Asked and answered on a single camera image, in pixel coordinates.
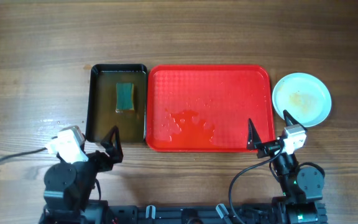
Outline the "green yellow sponge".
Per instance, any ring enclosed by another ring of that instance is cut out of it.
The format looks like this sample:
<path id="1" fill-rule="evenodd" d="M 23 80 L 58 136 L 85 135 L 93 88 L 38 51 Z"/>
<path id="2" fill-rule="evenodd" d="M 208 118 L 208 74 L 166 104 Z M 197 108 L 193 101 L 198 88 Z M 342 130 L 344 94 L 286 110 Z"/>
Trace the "green yellow sponge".
<path id="1" fill-rule="evenodd" d="M 116 84 L 116 111 L 134 111 L 134 84 Z"/>

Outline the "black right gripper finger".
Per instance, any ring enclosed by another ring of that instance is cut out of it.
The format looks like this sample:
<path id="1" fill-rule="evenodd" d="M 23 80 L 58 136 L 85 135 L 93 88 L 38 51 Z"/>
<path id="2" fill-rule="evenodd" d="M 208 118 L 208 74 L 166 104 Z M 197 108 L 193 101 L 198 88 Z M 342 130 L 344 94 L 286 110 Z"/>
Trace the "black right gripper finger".
<path id="1" fill-rule="evenodd" d="M 301 123 L 299 123 L 287 110 L 283 110 L 283 117 L 286 127 L 299 124 L 304 130 L 306 130 L 306 128 Z"/>
<path id="2" fill-rule="evenodd" d="M 247 136 L 247 148 L 248 150 L 258 150 L 260 149 L 260 146 L 262 144 L 262 141 L 259 137 L 259 134 L 252 122 L 252 120 L 248 119 L 248 136 Z"/>

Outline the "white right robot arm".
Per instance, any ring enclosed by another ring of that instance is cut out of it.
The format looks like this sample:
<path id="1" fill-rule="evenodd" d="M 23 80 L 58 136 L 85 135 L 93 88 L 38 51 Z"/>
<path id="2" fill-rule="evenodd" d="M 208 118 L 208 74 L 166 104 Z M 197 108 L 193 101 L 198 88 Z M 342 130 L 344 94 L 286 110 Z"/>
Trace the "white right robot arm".
<path id="1" fill-rule="evenodd" d="M 307 129 L 288 111 L 283 112 L 286 126 L 273 141 L 262 142 L 251 120 L 248 120 L 248 143 L 257 157 L 270 159 L 269 169 L 280 184 L 283 195 L 274 197 L 266 208 L 248 211 L 260 213 L 259 223 L 327 223 L 323 187 L 325 172 L 312 162 L 299 163 L 295 151 L 304 146 Z"/>

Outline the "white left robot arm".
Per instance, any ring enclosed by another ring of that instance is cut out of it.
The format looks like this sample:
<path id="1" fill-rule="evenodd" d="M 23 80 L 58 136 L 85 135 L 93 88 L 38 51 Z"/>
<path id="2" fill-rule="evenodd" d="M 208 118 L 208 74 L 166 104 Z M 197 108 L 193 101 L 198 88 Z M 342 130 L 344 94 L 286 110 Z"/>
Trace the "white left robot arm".
<path id="1" fill-rule="evenodd" d="M 123 151 L 117 126 L 111 128 L 100 145 L 105 151 L 85 153 L 85 135 L 78 126 L 58 132 L 46 148 L 60 160 L 44 176 L 46 205 L 40 223 L 117 223 L 107 201 L 91 200 L 93 189 L 101 191 L 98 173 L 121 163 Z"/>

